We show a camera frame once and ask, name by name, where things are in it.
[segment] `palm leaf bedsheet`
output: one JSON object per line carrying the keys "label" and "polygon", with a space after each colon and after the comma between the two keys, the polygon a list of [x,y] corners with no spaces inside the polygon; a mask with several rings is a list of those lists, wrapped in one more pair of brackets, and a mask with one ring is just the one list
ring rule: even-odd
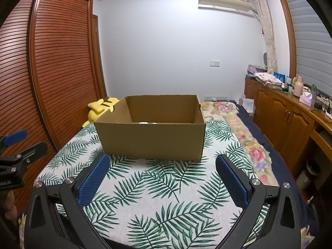
{"label": "palm leaf bedsheet", "polygon": [[[93,123],[78,132],[36,181],[59,184],[76,177],[102,151]],[[84,212],[105,238],[136,248],[215,248],[237,220],[235,206],[215,170],[225,153],[250,178],[246,151],[225,120],[206,122],[202,160],[163,161],[111,155],[110,169]],[[268,207],[250,234],[253,240]]]}

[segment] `pink bottle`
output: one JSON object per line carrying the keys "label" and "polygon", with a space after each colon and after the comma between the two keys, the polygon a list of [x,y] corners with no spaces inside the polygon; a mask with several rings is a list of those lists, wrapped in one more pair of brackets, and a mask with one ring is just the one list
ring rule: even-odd
{"label": "pink bottle", "polygon": [[303,78],[298,76],[298,81],[294,85],[294,95],[300,97],[302,95],[302,88],[303,88]]}

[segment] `wooden door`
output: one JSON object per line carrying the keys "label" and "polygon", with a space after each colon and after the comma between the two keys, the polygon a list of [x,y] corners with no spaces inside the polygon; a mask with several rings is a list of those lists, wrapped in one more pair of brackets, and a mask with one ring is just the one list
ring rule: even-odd
{"label": "wooden door", "polygon": [[256,109],[254,122],[265,134],[266,132],[266,120],[270,113],[270,98],[269,92],[266,87],[258,87],[256,92]]}
{"label": "wooden door", "polygon": [[274,148],[278,151],[280,143],[285,137],[286,118],[288,117],[288,109],[291,108],[285,100],[277,95],[271,98],[271,111],[266,126],[266,136],[272,142]]}
{"label": "wooden door", "polygon": [[13,156],[40,142],[47,144],[47,155],[28,166],[23,176],[25,187],[14,190],[15,204],[21,213],[29,201],[39,172],[56,153],[34,94],[29,66],[29,23],[35,0],[21,0],[0,28],[0,135],[18,130],[28,132],[26,140],[8,148]]}
{"label": "wooden door", "polygon": [[256,91],[256,85],[250,81],[250,79],[245,79],[245,88],[244,88],[244,95],[248,99],[254,99]]}
{"label": "wooden door", "polygon": [[92,15],[91,20],[91,32],[92,32],[92,47],[93,47],[93,56],[96,67],[97,74],[97,83],[100,90],[100,97],[106,97],[106,87],[105,80],[102,69],[102,59],[100,56],[100,46],[99,46],[99,29],[98,29],[98,16]]}
{"label": "wooden door", "polygon": [[39,0],[32,17],[32,71],[44,120],[64,146],[100,98],[93,60],[91,0]]}
{"label": "wooden door", "polygon": [[293,107],[287,119],[287,130],[280,154],[290,169],[293,169],[313,130],[314,120],[296,107]]}

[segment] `small fan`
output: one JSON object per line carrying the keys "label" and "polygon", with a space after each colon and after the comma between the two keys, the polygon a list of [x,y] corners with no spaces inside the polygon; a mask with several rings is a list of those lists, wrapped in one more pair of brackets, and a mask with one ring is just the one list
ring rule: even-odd
{"label": "small fan", "polygon": [[265,68],[268,69],[268,54],[265,52],[263,55]]}

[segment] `blue gripper pad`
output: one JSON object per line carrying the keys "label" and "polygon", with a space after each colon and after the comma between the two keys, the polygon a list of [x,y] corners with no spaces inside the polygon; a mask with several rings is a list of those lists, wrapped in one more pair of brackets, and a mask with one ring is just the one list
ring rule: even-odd
{"label": "blue gripper pad", "polygon": [[26,139],[28,136],[28,133],[26,132],[26,130],[22,129],[20,131],[17,131],[15,133],[12,133],[8,136],[5,137],[5,140],[4,140],[4,145],[9,147],[9,146],[12,146],[24,139]]}
{"label": "blue gripper pad", "polygon": [[222,156],[219,155],[217,157],[215,167],[232,200],[234,201],[234,204],[237,207],[245,209],[248,205],[247,191]]}
{"label": "blue gripper pad", "polygon": [[91,203],[109,168],[110,158],[104,154],[78,190],[77,203],[81,209]]}

